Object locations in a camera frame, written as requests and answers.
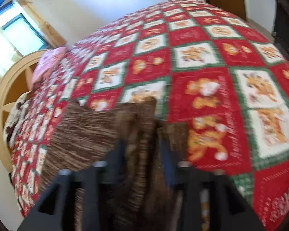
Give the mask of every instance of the striped brown garment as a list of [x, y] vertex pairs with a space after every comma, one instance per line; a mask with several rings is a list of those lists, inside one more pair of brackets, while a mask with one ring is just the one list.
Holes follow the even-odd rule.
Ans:
[[[105, 112], [95, 112], [70, 102], [47, 147], [39, 192], [58, 171], [79, 171], [110, 151], [117, 137], [128, 140], [122, 181], [106, 197], [114, 214], [114, 230], [165, 230], [174, 208], [175, 193], [164, 183], [156, 139], [170, 136], [171, 148], [185, 155], [188, 126], [158, 123], [156, 100], [127, 103]], [[76, 228], [81, 229], [83, 190], [76, 194]]]

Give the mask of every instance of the window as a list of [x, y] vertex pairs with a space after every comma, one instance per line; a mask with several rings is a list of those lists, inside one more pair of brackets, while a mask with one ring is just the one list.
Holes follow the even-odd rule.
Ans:
[[48, 47], [46, 41], [12, 3], [8, 3], [0, 10], [0, 27], [23, 56]]

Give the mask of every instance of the bed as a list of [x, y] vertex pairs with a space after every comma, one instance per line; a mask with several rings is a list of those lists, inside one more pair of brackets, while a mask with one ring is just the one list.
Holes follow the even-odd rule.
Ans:
[[193, 165], [222, 169], [275, 230], [289, 212], [289, 62], [247, 22], [200, 0], [144, 8], [69, 49], [36, 90], [11, 162], [0, 146], [23, 215], [70, 99], [103, 111], [147, 96], [157, 118], [189, 122]]

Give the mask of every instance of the wooden headboard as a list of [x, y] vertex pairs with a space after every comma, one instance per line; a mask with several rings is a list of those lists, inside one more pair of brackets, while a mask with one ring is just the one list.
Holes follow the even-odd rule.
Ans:
[[33, 52], [16, 62], [0, 81], [0, 160], [7, 171], [12, 170], [11, 150], [3, 141], [3, 128], [16, 100], [28, 92], [28, 82], [32, 73], [47, 49]]

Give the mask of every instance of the window frame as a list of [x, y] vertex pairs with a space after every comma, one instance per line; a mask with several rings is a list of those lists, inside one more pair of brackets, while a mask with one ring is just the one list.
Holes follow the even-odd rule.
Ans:
[[[9, 10], [10, 8], [13, 7], [13, 3], [10, 1], [7, 4], [3, 5], [0, 8], [0, 15], [2, 15], [4, 12], [6, 12], [7, 10]], [[13, 19], [11, 19], [10, 21], [8, 21], [6, 24], [4, 24], [1, 29], [4, 31], [6, 28], [8, 28], [9, 26], [11, 26], [14, 22], [16, 22], [19, 19], [23, 19], [26, 24], [31, 28], [31, 30], [33, 31], [33, 33], [43, 42], [43, 45], [38, 49], [46, 49], [48, 48], [49, 44], [44, 40], [44, 38], [37, 32], [37, 30], [28, 22], [28, 20], [24, 17], [24, 15], [22, 13], [19, 13], [19, 15], [15, 16]]]

